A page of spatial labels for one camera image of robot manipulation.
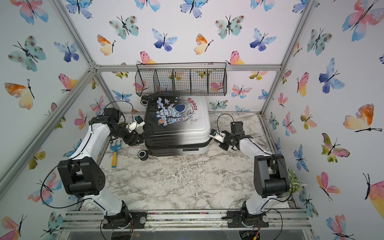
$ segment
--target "astronaut sticker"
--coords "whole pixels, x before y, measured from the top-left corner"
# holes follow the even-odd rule
[[[181,97],[176,99],[171,104],[168,99],[164,99],[164,103],[162,98],[157,99],[156,103],[159,110],[156,111],[156,117],[159,118],[159,125],[167,126],[176,122],[185,122],[193,117],[194,109],[197,108],[190,101],[183,100]]]

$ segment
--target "wire basket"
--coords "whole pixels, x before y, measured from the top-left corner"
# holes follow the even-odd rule
[[[225,96],[226,63],[137,64],[139,96]]]

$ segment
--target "suitcase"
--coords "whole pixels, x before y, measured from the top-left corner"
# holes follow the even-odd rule
[[[142,138],[154,156],[202,154],[211,126],[205,97],[162,96],[148,99]]]

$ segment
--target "marble floor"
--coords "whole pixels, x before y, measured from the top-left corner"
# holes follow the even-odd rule
[[[211,128],[217,128],[219,115],[210,114]],[[235,121],[243,121],[246,134],[268,149],[256,114],[231,115]],[[218,121],[220,131],[230,132],[231,121],[230,116],[221,116]],[[138,159],[137,153],[141,149],[146,149],[144,144],[130,147],[123,143],[116,168],[111,168],[113,152],[110,149],[100,164],[106,176],[106,187],[125,201],[129,209],[234,209],[241,207],[255,190],[253,160],[240,151],[224,151],[214,141],[210,142],[205,154],[149,156],[147,161]],[[277,201],[271,201],[266,207],[289,208],[288,203]],[[85,201],[81,209],[94,210],[96,207]]]

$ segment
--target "yellow handle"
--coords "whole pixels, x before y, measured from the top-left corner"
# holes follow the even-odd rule
[[[117,163],[117,157],[116,157],[117,153],[114,152],[113,153],[113,159],[112,159],[112,167],[116,167],[116,163]]]

